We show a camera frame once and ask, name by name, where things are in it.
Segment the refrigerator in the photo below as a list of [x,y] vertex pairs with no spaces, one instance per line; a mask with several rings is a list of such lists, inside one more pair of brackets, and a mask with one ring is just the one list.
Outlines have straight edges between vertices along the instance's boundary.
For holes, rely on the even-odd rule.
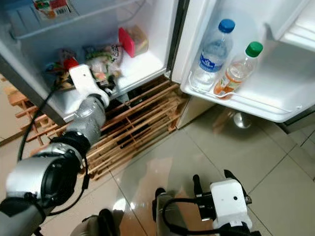
[[[118,42],[118,28],[138,25],[149,49],[131,58],[123,53],[122,77],[111,96],[165,74],[191,95],[179,127],[221,104],[283,123],[315,104],[315,29],[313,0],[68,0],[70,14],[39,18],[32,0],[0,3],[0,73],[35,105],[48,95],[45,65],[56,50],[71,48],[84,63],[83,45]],[[251,41],[264,49],[254,74],[229,100],[189,85],[205,40],[221,19],[232,19],[233,48],[221,71]],[[72,120],[82,97],[76,90],[56,92],[44,112],[56,123]]]

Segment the bottle label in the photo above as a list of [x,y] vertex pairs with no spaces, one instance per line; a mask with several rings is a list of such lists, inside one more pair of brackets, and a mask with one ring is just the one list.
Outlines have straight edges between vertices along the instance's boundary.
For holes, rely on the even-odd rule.
[[223,63],[214,63],[210,61],[209,59],[203,57],[203,52],[201,53],[200,56],[200,67],[208,72],[217,72],[221,70]]
[[[229,87],[230,92],[235,91],[242,82],[236,82],[234,81],[228,74],[225,72],[225,74],[222,76],[220,80],[220,87],[221,89],[225,89],[226,87]],[[218,95],[224,95],[225,91],[221,91]]]

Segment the refrigerator hinge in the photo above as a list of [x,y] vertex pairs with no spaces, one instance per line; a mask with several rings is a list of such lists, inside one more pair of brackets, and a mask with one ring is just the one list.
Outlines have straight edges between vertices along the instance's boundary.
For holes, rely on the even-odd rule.
[[168,78],[169,80],[171,80],[171,70],[168,70],[164,73],[164,77]]

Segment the blue bottle cap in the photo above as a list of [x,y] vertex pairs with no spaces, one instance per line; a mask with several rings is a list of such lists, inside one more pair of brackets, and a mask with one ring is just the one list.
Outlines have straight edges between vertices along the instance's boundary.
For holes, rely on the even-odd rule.
[[219,30],[223,33],[231,33],[234,30],[235,23],[230,19],[223,19],[219,24]]

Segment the black cable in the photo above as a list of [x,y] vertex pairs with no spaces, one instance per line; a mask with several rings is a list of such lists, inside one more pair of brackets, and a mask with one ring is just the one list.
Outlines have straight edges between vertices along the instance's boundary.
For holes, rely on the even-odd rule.
[[36,111],[35,115],[33,116],[33,118],[31,119],[31,122],[29,124],[29,126],[27,127],[23,139],[21,141],[20,144],[20,148],[19,148],[19,153],[18,153],[18,162],[22,160],[22,156],[23,156],[23,151],[24,151],[24,146],[26,143],[26,139],[30,133],[30,131],[32,130],[32,127],[35,123],[35,119],[38,117],[39,113],[41,112],[41,110],[44,108],[44,106],[46,105],[47,101],[49,100],[49,98],[54,94],[55,91],[58,90],[57,86],[53,86],[53,88],[51,89],[50,93],[48,94],[48,96],[46,97],[46,99],[40,104],[38,110]]
[[187,228],[178,226],[178,225],[173,225],[169,223],[166,219],[166,208],[172,204],[172,203],[194,203],[196,204],[197,200],[196,199],[190,199],[190,198],[173,198],[168,200],[162,210],[162,217],[163,221],[166,224],[166,226],[170,229],[171,232],[179,235],[212,235],[212,234],[231,234],[231,235],[238,235],[238,236],[252,236],[248,233],[242,232],[242,231],[237,231],[237,230],[224,230],[224,229],[215,229],[215,230],[203,230],[203,231],[190,231]]
[[41,231],[41,227],[38,226],[38,228],[34,231],[34,235],[35,236],[44,236],[44,235],[42,235],[42,233],[40,231]]
[[58,211],[55,211],[55,212],[50,212],[48,214],[48,216],[58,215],[60,213],[63,213],[65,211],[69,210],[70,208],[72,208],[80,200],[80,198],[83,195],[84,190],[86,190],[89,187],[90,176],[88,174],[88,171],[89,171],[88,160],[87,160],[86,156],[84,156],[83,158],[84,158],[84,163],[85,163],[85,175],[84,175],[84,179],[83,179],[83,183],[82,183],[82,189],[81,189],[81,192],[80,192],[79,196],[77,197],[77,199],[71,205],[67,206],[66,208],[64,208],[62,210],[58,210]]

